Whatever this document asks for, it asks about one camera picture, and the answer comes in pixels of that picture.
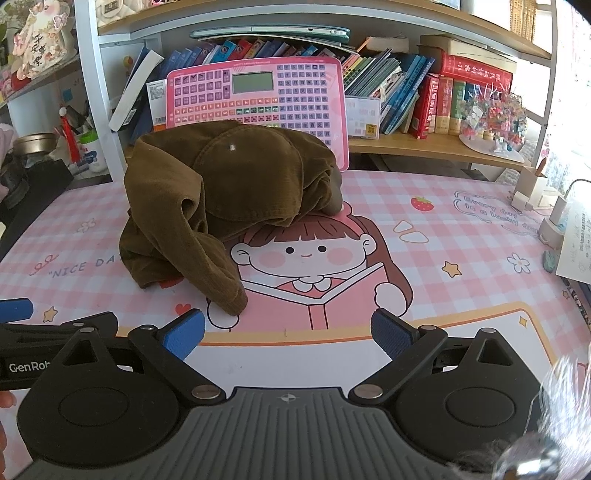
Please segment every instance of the pens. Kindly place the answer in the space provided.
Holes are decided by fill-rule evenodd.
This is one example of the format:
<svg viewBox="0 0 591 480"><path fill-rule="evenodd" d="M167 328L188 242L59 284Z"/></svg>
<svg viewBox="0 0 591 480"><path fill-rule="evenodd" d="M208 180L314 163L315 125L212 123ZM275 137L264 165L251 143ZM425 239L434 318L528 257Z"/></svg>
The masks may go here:
<svg viewBox="0 0 591 480"><path fill-rule="evenodd" d="M577 307L579 308L579 312L581 313L583 320L587 324L587 328L591 332L591 320L589 320L589 315L587 315L587 310L585 310L585 307L583 307L583 304L579 300L579 296L577 295L577 293L573 289L573 286L570 284L570 282L564 277L561 277L561 278L562 278L562 282L566 286L566 289L569 291L570 296L573 298L574 302L577 304Z"/></svg>

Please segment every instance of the white shelf frame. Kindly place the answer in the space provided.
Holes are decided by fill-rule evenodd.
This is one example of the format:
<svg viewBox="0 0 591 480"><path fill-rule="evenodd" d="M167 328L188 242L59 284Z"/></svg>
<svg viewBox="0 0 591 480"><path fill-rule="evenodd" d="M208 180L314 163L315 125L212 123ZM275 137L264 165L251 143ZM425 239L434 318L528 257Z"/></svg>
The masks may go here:
<svg viewBox="0 0 591 480"><path fill-rule="evenodd" d="M314 14L335 14L335 15L355 15L362 17L380 18L395 22L419 25L432 28L434 30L444 31L478 41L487 45L500 53L516 57L531 63L536 63L550 69L550 81L548 83L548 95L546 99L544 116L533 112L528 112L528 117L541 124L542 128L538 138L536 149L538 158L543 146L545 133L550 116L550 108L554 92L554 83L556 79L556 55L557 55L557 17L556 2L551 0L553 19L553 50L551 60L524 54L514 50L502 43L490 38L484 37L478 33L467 31L463 28L445 24L438 20L418 17L416 15L405 14L397 11L390 11L383 8L383 2L377 3L373 0L367 0L364 6L350 5L332 5L332 4L276 4L276 5L245 5L244 7L228 8L218 11L202 12L188 15L186 17L169 20L149 27L140 28L131 33L105 34L99 35L96 26L96 12L93 1L74 0L76 6L76 21L79 32L88 32L88 35L79 35L79 50L82 63L82 72L85 79L86 90L96 130L99 136L103 152L107 159L109 171L114 181L123 179L126 162L121 147L121 142L117 133L109 129L108 122L111 117L109 95L105 82L105 72L102 64L102 48L118 45L120 43L135 43L144 40L149 47L161 51L160 34L162 32L174 30L188 25L195 25L213 20L224 20L236 17L245 17L251 15L269 15L269 14L300 14L302 12Z"/></svg>

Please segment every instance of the cartoon girl face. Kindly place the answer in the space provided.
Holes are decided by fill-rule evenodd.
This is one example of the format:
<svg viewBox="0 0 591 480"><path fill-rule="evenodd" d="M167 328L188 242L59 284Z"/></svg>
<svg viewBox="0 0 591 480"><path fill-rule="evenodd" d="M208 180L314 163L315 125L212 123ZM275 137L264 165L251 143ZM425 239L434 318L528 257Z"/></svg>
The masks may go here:
<svg viewBox="0 0 591 480"><path fill-rule="evenodd" d="M375 248L375 240L364 233L358 239L273 240L260 247L238 244L232 249L232 258L239 265L252 265L278 277L322 277L363 265Z"/></svg>

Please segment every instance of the metal screw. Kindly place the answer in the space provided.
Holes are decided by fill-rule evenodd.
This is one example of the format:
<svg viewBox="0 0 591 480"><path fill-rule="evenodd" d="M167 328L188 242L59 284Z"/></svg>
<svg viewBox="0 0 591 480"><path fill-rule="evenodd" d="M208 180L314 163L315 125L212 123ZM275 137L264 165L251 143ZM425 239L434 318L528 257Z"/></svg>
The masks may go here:
<svg viewBox="0 0 591 480"><path fill-rule="evenodd" d="M357 385L354 392L359 398L366 398L368 400L371 400L372 398L379 398L384 393L381 387L371 383Z"/></svg>
<svg viewBox="0 0 591 480"><path fill-rule="evenodd" d="M222 391L215 385L198 385L191 390L191 395L199 400L213 400L221 393Z"/></svg>

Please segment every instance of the red dictionary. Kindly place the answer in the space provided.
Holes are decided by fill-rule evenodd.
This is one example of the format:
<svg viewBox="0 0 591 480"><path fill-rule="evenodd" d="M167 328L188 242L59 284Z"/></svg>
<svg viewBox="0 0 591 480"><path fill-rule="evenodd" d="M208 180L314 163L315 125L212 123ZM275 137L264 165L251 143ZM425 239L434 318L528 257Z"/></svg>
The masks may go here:
<svg viewBox="0 0 591 480"><path fill-rule="evenodd" d="M408 131L415 138L421 140L427 138L431 117L436 114L438 86L439 77L429 74L419 87L418 93L420 97L414 108L413 119Z"/></svg>
<svg viewBox="0 0 591 480"><path fill-rule="evenodd" d="M428 49L430 56L435 55L436 61L431 68L431 72L439 73L446 77L457 80L464 80L467 83L474 83L482 86L493 85L505 92L511 91L513 75L505 70L498 69L480 61L448 55L440 48Z"/></svg>
<svg viewBox="0 0 591 480"><path fill-rule="evenodd" d="M236 48L234 48L234 51L228 57L228 60L242 60L243 56L246 55L246 52L250 50L251 47L252 43L244 40L244 38L241 39L241 41L238 42L238 45L236 45Z"/></svg>

